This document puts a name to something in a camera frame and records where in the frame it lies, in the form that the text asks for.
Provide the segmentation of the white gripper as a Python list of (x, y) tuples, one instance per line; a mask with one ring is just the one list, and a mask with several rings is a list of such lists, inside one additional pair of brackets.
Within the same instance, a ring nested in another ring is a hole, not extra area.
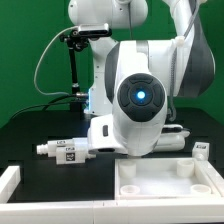
[(108, 114), (91, 119), (87, 141), (90, 153), (112, 149), (119, 154), (146, 155), (152, 151), (181, 150), (189, 135), (189, 129), (159, 122), (157, 118), (148, 122), (115, 122), (115, 117)]

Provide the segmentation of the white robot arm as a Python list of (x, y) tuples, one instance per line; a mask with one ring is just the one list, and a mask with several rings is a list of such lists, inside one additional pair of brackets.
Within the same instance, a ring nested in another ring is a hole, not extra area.
[(189, 131), (172, 123), (175, 97), (197, 97), (211, 85), (215, 62), (198, 15), (207, 0), (162, 0), (170, 8), (176, 36), (170, 40), (117, 42), (111, 29), (139, 26), (146, 0), (70, 0), (76, 32), (90, 41), (94, 84), (87, 149), (143, 156), (176, 151)]

